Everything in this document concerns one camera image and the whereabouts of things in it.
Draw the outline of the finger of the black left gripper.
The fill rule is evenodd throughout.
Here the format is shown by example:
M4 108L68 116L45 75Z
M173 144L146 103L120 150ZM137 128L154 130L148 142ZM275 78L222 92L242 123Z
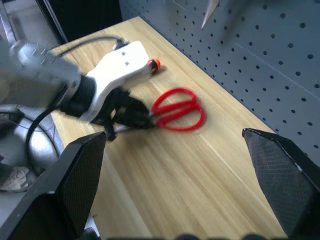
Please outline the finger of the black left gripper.
M109 142L113 142L116 139L117 136L116 136L115 129L114 129L114 126L113 126L112 122L106 121L103 124L103 127L104 127L104 132L105 132L105 135L106 135L106 139Z
M149 129L155 126L150 111L139 99L128 96L123 105L122 124L134 129Z

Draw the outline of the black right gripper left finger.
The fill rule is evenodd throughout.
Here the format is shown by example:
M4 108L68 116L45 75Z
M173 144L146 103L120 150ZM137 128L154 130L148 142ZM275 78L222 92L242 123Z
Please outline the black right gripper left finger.
M85 228L103 162L103 131L69 143L0 228L2 240L96 240Z

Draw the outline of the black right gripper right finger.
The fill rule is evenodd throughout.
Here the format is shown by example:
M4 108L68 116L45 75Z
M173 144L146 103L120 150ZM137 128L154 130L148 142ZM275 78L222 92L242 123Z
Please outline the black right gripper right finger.
M320 238L320 168L290 139L244 128L259 186L290 240Z

